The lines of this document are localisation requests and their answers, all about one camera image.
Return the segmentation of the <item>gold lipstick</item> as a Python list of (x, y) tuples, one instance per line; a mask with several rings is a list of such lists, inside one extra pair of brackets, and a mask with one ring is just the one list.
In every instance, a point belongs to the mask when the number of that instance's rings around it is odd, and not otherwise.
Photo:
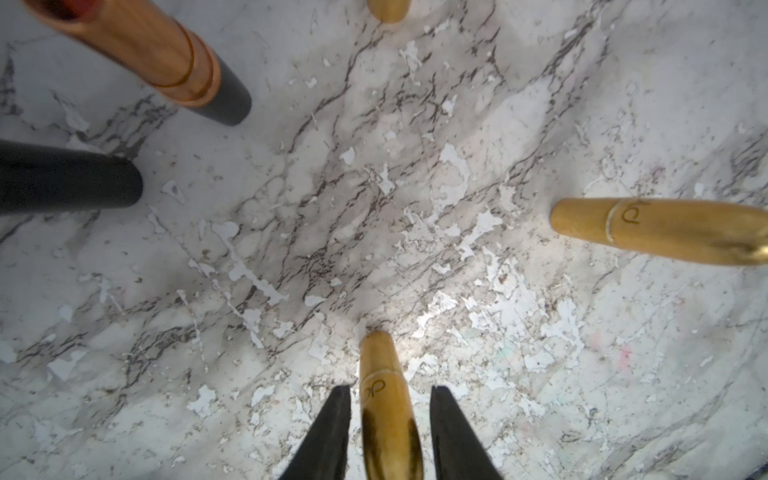
[(423, 457), (408, 384), (392, 337), (368, 334), (360, 344), (363, 458), (369, 479), (422, 479)]
[(411, 0), (367, 0), (370, 13), (380, 22), (394, 24), (402, 21), (411, 7)]
[(753, 266), (767, 262), (767, 212), (714, 201), (566, 198), (550, 224), (559, 234), (686, 262)]

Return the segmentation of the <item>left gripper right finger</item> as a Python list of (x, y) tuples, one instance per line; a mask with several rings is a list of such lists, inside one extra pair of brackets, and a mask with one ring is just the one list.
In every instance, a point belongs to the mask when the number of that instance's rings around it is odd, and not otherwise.
[(431, 389), (430, 425), (437, 480), (502, 479), (446, 386)]

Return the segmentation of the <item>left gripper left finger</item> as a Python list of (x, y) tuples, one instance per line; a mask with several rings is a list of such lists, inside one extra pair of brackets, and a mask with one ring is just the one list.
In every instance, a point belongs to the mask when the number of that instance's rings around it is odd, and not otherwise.
[(350, 386), (335, 386), (280, 480), (344, 479), (350, 421)]

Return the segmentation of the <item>black lipstick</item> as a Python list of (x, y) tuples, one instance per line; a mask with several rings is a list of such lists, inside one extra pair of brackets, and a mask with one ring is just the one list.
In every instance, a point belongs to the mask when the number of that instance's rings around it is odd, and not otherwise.
[(27, 1), (25, 5), (50, 28), (203, 117), (235, 126), (251, 110), (245, 85), (218, 54), (152, 1)]

